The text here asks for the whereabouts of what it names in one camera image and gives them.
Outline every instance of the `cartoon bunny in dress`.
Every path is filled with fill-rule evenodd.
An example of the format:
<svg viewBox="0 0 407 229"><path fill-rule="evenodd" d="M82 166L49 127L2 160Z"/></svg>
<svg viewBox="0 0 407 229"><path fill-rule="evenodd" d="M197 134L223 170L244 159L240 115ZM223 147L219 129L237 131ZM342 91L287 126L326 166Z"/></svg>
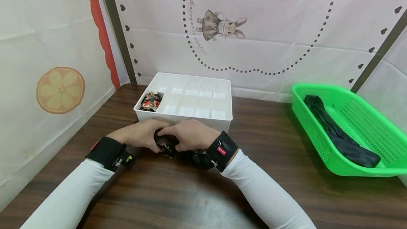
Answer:
<svg viewBox="0 0 407 229"><path fill-rule="evenodd" d="M247 18L240 18L236 22L231 22L223 17L221 12L215 12L214 14L208 10L203 19L198 18L198 23L201 23L202 27L197 28L196 31L202 32L206 41L212 38L214 41L217 41L220 37L224 36L226 38L233 34L235 34L237 38L243 39L244 34L242 31L237 30L236 27L243 25L246 21Z"/></svg>

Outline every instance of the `orange stripe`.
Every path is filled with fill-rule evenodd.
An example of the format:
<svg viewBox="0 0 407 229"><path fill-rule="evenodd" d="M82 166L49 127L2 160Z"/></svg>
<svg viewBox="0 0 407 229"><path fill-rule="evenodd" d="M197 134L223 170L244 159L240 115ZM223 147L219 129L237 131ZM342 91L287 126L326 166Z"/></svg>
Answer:
<svg viewBox="0 0 407 229"><path fill-rule="evenodd" d="M110 47L109 37L107 36L107 30L105 21L103 20L102 10L99 4L99 0L89 0L90 10L92 12L93 20L99 29L99 41L102 48L105 51L105 60L107 67L110 69L110 78L116 89L120 88L119 76L117 74L116 64L114 63L112 48Z"/></svg>
<svg viewBox="0 0 407 229"><path fill-rule="evenodd" d="M96 145L99 143L99 141L97 141L95 144L93 144L92 148L90 149L91 151L93 151L93 149L96 147Z"/></svg>

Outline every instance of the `green plastic basket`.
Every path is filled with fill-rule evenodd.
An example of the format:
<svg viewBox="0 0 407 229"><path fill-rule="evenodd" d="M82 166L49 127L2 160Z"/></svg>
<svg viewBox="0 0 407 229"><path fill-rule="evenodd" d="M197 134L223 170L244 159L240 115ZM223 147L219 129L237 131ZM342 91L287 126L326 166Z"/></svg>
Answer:
<svg viewBox="0 0 407 229"><path fill-rule="evenodd" d="M407 136L361 97L342 87L321 84L298 83L292 91L292 109L330 171L341 176L407 175ZM360 146L378 154L381 162L366 168L340 154L303 102L306 95L319 96L332 119Z"/></svg>

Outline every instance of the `black wrist strap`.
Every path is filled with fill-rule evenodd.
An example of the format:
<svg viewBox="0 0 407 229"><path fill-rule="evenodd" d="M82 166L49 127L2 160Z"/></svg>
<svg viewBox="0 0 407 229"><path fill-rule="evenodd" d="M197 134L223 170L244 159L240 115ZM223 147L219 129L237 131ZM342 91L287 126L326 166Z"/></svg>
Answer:
<svg viewBox="0 0 407 229"><path fill-rule="evenodd" d="M90 150L86 158L102 164L107 170L115 171L121 164L130 167L134 157L126 151L126 144L102 137Z"/></svg>
<svg viewBox="0 0 407 229"><path fill-rule="evenodd" d="M223 172L237 149L236 143L223 131L206 150L206 156L220 172Z"/></svg>

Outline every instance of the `wooden table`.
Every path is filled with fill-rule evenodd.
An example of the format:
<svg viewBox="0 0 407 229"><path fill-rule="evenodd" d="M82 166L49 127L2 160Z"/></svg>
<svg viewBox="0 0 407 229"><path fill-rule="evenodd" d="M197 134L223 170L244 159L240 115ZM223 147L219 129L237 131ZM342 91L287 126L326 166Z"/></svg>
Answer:
<svg viewBox="0 0 407 229"><path fill-rule="evenodd" d="M134 123L133 106L144 89L121 87L0 213L0 228L19 228L101 136ZM399 179L332 174L290 106L233 98L229 135L297 200L317 228L407 228L407 189ZM145 149L97 202L83 228L267 227L216 169L196 170Z"/></svg>

